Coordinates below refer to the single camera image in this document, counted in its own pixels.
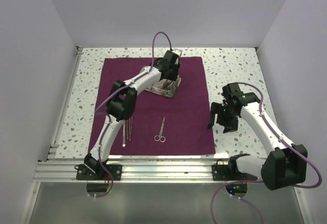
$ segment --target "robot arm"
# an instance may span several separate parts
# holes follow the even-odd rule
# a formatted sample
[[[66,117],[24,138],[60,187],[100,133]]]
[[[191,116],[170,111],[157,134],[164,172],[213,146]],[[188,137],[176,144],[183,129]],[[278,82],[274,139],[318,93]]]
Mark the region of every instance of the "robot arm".
[[[267,159],[249,154],[232,156],[229,161],[229,173],[248,173],[261,178],[270,190],[304,182],[307,163],[283,144],[281,139],[305,157],[308,155],[306,148],[303,145],[295,145],[264,111],[263,114],[260,113],[259,98],[253,92],[244,94],[237,83],[224,86],[223,96],[224,104],[211,104],[209,128],[213,126],[217,114],[217,123],[225,127],[224,133],[234,132],[238,129],[238,117],[241,117],[254,130],[268,155]],[[282,138],[277,138],[263,121],[262,115]]]
[[[137,96],[148,86],[162,79],[176,81],[180,67],[179,59],[178,54],[167,51],[159,62],[154,63],[153,67],[145,67],[144,71],[129,80],[115,81],[110,92],[112,98],[106,103],[108,116],[106,116],[98,140],[90,153],[85,156],[84,164],[75,166],[78,170],[77,180],[104,179],[105,170],[101,167],[100,160],[101,162],[108,160],[119,129],[134,113]]]
[[[159,71],[159,69],[154,67],[150,71],[150,66],[147,66],[143,72],[139,73],[137,76],[133,77],[132,79],[125,80],[123,82],[124,84],[132,83],[132,85],[129,87],[130,95],[126,95],[125,100],[131,99],[131,100],[136,101],[137,95],[139,95],[142,91],[144,91],[148,86],[152,85],[153,83],[158,82],[160,79],[161,79],[161,72]],[[112,101],[112,100],[110,102],[107,106],[108,107],[107,111],[109,110],[109,112],[110,112],[110,110],[113,110],[115,106],[119,106],[119,104],[117,104],[117,101],[116,101],[116,103],[114,103],[114,101]],[[134,112],[135,106],[132,106],[132,107],[133,108],[131,109],[131,105],[126,104],[126,108],[125,108],[126,115],[125,116],[122,115],[123,119],[116,118],[112,114],[106,116],[101,133],[98,137],[97,143],[94,145],[94,147],[90,151],[90,153],[92,154],[92,157],[95,160],[99,160],[98,150],[99,150],[100,139],[101,139],[101,136],[103,133],[104,133],[104,135],[102,137],[103,144],[101,145],[101,160],[106,161],[108,159],[108,156],[109,156],[110,150],[111,150],[111,146],[113,144],[113,141],[116,138],[116,135],[117,135],[119,129],[124,124],[125,120],[128,120]],[[111,124],[110,124],[110,127],[108,128],[108,130],[106,130],[106,127],[109,124],[109,116],[110,116]]]

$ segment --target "surgical scissors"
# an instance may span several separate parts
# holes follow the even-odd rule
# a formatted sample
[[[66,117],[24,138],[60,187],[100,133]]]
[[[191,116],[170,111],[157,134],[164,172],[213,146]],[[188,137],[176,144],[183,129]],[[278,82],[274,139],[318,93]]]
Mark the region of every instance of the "surgical scissors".
[[[165,125],[165,117],[163,117],[159,135],[156,135],[154,137],[155,141],[165,142],[166,138],[164,136],[162,136],[162,131],[164,130],[164,125]]]

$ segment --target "purple towel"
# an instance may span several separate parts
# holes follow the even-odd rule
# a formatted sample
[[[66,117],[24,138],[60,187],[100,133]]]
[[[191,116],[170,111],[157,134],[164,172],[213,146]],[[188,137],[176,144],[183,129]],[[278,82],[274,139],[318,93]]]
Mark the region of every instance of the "purple towel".
[[[111,148],[111,155],[204,155],[214,154],[213,131],[208,130],[209,100],[202,59],[181,58],[179,89],[174,98],[166,98],[143,91],[136,101],[133,113],[131,141],[123,144],[121,127]],[[104,62],[96,107],[105,100],[116,80],[127,80],[151,63],[151,58],[107,58]],[[159,135],[165,117],[162,135],[165,142],[154,140]],[[93,121],[89,151],[95,145],[104,123],[104,116]]]

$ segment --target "white wall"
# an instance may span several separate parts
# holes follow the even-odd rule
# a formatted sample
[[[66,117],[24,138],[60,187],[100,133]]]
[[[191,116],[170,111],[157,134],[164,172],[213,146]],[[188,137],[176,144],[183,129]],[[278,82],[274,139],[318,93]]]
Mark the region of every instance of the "white wall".
[[[74,54],[51,0],[0,0],[0,223],[19,222]]]
[[[285,0],[53,0],[75,45],[259,46]],[[160,37],[159,45],[167,45]]]
[[[327,0],[286,0],[258,52],[278,125],[322,171],[306,191],[316,224],[327,217],[326,45]],[[307,183],[316,181],[310,168]]]

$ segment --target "speckled countertop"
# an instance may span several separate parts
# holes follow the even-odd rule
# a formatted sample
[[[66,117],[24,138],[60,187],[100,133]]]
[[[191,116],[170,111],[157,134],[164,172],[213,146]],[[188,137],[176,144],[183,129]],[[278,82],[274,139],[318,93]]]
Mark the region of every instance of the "speckled countertop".
[[[275,122],[267,88],[253,48],[178,48],[182,56],[201,57],[205,70],[209,103],[222,102],[222,87],[232,82],[248,82],[260,88],[265,96],[264,108]],[[163,56],[166,48],[156,48],[155,56]],[[55,159],[83,159],[87,154],[93,112],[98,95],[101,69],[105,58],[150,57],[151,48],[84,48],[69,98],[68,108],[56,143]],[[242,86],[244,92],[253,91]],[[251,127],[242,119],[234,133],[223,134],[214,125],[215,155],[189,158],[228,158],[239,153],[266,157],[265,150]],[[164,158],[165,156],[110,156],[110,158]]]

